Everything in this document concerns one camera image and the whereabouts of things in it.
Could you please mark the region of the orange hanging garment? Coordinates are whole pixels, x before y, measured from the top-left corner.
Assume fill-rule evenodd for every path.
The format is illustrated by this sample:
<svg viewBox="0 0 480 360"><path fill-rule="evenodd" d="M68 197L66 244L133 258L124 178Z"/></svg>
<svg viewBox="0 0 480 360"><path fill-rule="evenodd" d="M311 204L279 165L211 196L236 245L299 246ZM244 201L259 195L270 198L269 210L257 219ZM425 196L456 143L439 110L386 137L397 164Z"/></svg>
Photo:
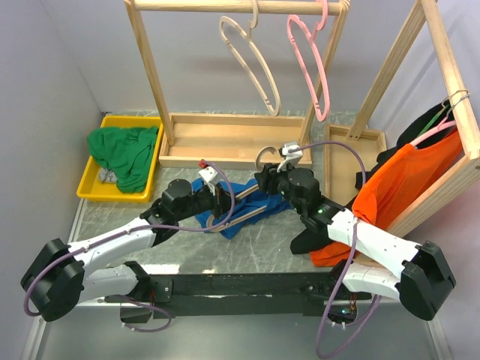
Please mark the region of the orange hanging garment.
<svg viewBox="0 0 480 360"><path fill-rule="evenodd" d="M457 130L426 148L406 144L358 192L352 213L382 230L423 194L462 152Z"/></svg>

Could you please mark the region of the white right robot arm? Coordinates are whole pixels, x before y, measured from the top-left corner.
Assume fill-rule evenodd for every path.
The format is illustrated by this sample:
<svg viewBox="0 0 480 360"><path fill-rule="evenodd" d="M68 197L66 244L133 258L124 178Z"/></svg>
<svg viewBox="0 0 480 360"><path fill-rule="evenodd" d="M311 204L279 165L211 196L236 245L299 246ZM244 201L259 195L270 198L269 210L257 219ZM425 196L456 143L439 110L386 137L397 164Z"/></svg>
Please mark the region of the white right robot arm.
<svg viewBox="0 0 480 360"><path fill-rule="evenodd" d="M432 320L455 288L455 277L437 244L408 241L359 219L321 194L311 170L267 163L255 179L263 193L287 200L321 244L352 245L379 264L353 263L346 273L331 277L328 289L335 298L371 293L396 299L416 317Z"/></svg>

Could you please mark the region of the green hanger on right rack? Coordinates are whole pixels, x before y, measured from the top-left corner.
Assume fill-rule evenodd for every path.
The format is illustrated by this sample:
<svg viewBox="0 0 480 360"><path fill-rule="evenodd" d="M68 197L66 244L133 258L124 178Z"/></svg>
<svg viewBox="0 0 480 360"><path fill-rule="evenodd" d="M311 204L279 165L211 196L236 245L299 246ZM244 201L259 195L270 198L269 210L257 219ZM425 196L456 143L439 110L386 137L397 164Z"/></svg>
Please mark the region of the green hanger on right rack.
<svg viewBox="0 0 480 360"><path fill-rule="evenodd" d="M444 109L442 112L438 112L435 114L432 119L427 120L427 123L424 125L424 127L420 130L420 133L417 135L417 137L422 137L425 133L430 131L432 128L435 128L446 116L448 110ZM441 131L438 131L436 133L436 136L439 137L440 139L444 137L445 134L447 134L450 130L443 129Z"/></svg>

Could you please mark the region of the grey cloth in tray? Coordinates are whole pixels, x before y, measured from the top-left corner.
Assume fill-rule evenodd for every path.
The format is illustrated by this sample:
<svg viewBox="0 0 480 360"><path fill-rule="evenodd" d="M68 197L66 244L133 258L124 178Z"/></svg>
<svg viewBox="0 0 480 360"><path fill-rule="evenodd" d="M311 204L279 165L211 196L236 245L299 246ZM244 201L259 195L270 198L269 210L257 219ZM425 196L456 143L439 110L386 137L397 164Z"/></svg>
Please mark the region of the grey cloth in tray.
<svg viewBox="0 0 480 360"><path fill-rule="evenodd" d="M100 168L97 178L100 183L115 184L117 182L116 174L103 167Z"/></svg>

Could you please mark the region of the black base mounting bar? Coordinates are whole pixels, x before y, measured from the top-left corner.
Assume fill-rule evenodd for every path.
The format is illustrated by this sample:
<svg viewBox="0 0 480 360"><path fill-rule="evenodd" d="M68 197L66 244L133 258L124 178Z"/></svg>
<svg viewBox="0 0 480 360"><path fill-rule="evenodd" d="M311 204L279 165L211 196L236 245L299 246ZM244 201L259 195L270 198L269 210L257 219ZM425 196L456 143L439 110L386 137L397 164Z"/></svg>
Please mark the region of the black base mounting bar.
<svg viewBox="0 0 480 360"><path fill-rule="evenodd" d="M323 313L336 279L328 272L256 274L155 274L136 298L173 317Z"/></svg>

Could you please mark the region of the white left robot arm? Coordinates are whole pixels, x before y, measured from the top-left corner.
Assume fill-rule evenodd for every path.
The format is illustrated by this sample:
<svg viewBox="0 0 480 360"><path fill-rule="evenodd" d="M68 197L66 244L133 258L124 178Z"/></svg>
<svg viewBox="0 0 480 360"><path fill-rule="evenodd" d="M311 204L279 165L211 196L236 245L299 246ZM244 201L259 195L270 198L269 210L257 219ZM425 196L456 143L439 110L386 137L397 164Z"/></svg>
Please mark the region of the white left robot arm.
<svg viewBox="0 0 480 360"><path fill-rule="evenodd" d="M228 218L235 207L235 194L228 181L192 189L189 181L171 181L159 199L130 223L81 241L76 246L56 238L48 241L21 280L23 307L31 317L54 321L67 314L80 300L86 275L135 251L152 248L181 228L179 221L210 211Z"/></svg>

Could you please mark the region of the wooden clothes rack right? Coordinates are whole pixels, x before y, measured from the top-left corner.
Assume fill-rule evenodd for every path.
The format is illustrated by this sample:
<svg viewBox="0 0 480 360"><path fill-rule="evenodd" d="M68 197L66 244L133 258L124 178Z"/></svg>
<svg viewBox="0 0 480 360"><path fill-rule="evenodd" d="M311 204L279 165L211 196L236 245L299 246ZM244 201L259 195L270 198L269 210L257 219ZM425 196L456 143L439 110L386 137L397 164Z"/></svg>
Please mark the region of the wooden clothes rack right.
<svg viewBox="0 0 480 360"><path fill-rule="evenodd" d="M388 230L397 236L414 230L479 180L479 126L470 101L464 97L464 82L435 1L415 1L353 125L327 124L324 130L325 139L348 143L364 161L372 161L379 152L386 150L384 132L368 130L366 124L422 26L427 26L430 32L446 91L457 102L453 114L463 157L393 221Z"/></svg>

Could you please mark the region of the black hanging garment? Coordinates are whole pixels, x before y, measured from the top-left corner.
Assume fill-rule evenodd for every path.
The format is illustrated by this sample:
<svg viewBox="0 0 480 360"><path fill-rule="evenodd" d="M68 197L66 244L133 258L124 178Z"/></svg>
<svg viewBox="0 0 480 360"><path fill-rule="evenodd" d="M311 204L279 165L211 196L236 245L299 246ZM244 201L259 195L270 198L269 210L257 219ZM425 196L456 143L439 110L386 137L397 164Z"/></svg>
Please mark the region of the black hanging garment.
<svg viewBox="0 0 480 360"><path fill-rule="evenodd" d="M414 120L399 135L394 147L382 151L377 155L376 164L371 170L366 172L366 180L368 181L380 169L380 167L397 152L398 149L414 140L420 133L420 130L427 123L427 120L432 119L435 114L442 112L444 109L449 111L450 107L450 103L446 105L444 103L438 103ZM310 230L305 229L291 241L290 250L292 251L292 254L308 254L312 251L321 250L331 243L332 240L330 240L327 235L315 234Z"/></svg>

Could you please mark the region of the blue tank top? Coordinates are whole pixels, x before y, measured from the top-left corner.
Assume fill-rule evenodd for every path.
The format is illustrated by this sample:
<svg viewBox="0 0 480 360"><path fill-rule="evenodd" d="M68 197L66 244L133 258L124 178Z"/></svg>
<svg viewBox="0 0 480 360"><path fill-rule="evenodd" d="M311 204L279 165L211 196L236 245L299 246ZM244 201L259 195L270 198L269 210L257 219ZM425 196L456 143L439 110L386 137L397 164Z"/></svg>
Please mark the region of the blue tank top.
<svg viewBox="0 0 480 360"><path fill-rule="evenodd" d="M235 197L240 198L240 194L253 187L254 185L257 185L257 181L256 179L251 178L245 184L235 182L232 182L231 184L232 189L235 193ZM221 181L220 185L225 190L228 190L227 184L224 181ZM192 182L192 188L194 191L199 190L202 186L203 180L201 178L197 178ZM255 224L263 218L268 218L271 215L276 215L280 212L292 208L292 206L282 197L280 193L275 195L269 195L259 190L255 190L237 201L237 204L235 205L232 217L229 219L229 222L236 221L242 216L244 217L245 215L257 211L262 207L265 208L260 213L255 214L254 216L249 217L246 220L239 221L238 223L233 224L226 229L220 230L220 234L226 239L232 239L236 236L236 234L244 225ZM196 215L195 218L202 228L206 228L221 222L227 216L227 214L223 215L221 218L218 219L213 217L212 225L207 224L210 216L210 212L206 211L202 214Z"/></svg>

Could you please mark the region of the pink hanger on right rack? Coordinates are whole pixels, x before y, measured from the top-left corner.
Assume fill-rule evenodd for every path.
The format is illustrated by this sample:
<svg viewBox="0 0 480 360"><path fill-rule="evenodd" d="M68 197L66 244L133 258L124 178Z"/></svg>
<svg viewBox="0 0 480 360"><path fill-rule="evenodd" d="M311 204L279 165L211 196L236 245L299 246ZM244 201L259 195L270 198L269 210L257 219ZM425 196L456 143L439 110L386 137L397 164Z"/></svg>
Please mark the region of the pink hanger on right rack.
<svg viewBox="0 0 480 360"><path fill-rule="evenodd" d="M421 136L418 136L417 138L415 138L410 143L410 145L413 147L416 147L418 144L424 142L425 140L431 138L432 136L438 134L439 132L455 126L456 126L456 121L447 121L447 122L443 122L442 124L438 124L435 128L432 128L426 131L425 133L423 133Z"/></svg>

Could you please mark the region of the wooden clothes rack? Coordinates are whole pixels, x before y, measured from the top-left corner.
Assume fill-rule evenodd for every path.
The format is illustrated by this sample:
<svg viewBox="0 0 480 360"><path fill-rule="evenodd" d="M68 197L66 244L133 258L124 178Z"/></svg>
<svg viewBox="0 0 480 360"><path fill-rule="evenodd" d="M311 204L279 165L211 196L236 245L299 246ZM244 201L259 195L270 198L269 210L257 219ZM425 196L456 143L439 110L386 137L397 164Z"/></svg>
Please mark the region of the wooden clothes rack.
<svg viewBox="0 0 480 360"><path fill-rule="evenodd" d="M327 72L335 56L349 1L126 1L125 7L163 125L158 160L164 167L194 167L205 158L243 170L262 146L310 139L314 119L331 109ZM219 13L219 35L258 91L265 115L170 112L143 22L144 11ZM304 75L310 105L304 117L281 115L281 96L268 63L254 43L260 14L285 14L286 35Z"/></svg>
<svg viewBox="0 0 480 360"><path fill-rule="evenodd" d="M393 221L388 230L397 236L414 230L479 180L479 126L470 101L464 97L464 82L435 1L415 1L353 125L327 124L324 130L325 139L348 143L364 161L372 161L379 152L386 150L384 132L368 130L366 124L422 26L427 26L430 32L446 91L457 102L453 114L463 157Z"/></svg>

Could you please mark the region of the yellow plastic tray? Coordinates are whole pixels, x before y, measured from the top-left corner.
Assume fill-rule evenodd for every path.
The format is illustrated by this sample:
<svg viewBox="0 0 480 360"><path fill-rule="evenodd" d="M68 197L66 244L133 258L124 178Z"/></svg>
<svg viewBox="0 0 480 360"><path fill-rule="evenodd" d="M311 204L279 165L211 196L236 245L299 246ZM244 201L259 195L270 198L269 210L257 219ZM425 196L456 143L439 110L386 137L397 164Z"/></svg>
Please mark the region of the yellow plastic tray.
<svg viewBox="0 0 480 360"><path fill-rule="evenodd" d="M159 117L105 116L87 136L89 158L76 195L96 202L147 203L163 135Z"/></svg>

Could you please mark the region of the wooden clothes rack centre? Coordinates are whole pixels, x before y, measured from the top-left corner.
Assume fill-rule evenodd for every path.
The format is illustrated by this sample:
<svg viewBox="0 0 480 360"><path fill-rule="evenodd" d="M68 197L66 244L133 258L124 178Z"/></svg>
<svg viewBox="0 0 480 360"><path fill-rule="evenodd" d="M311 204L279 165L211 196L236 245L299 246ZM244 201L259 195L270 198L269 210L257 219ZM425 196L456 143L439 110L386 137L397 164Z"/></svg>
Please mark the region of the wooden clothes rack centre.
<svg viewBox="0 0 480 360"><path fill-rule="evenodd" d="M194 167L205 158L243 170L262 146L310 139L314 119L331 109L327 72L335 56L349 1L126 1L125 7L163 125L158 160L164 167ZM258 91L265 115L170 112L143 22L144 11L219 13L219 35ZM286 35L304 75L310 105L304 117L281 115L281 96L268 63L254 43L260 14L285 14Z"/></svg>

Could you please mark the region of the green garment in tray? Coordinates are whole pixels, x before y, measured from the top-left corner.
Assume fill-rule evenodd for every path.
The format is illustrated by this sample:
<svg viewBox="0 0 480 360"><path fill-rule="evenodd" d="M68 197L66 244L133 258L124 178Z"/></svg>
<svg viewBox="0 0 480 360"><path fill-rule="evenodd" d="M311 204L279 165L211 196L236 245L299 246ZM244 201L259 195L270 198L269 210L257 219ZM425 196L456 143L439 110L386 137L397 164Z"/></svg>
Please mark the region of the green garment in tray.
<svg viewBox="0 0 480 360"><path fill-rule="evenodd" d="M114 184L126 194L146 188L158 139L158 127L102 127L87 138L89 154L117 176Z"/></svg>

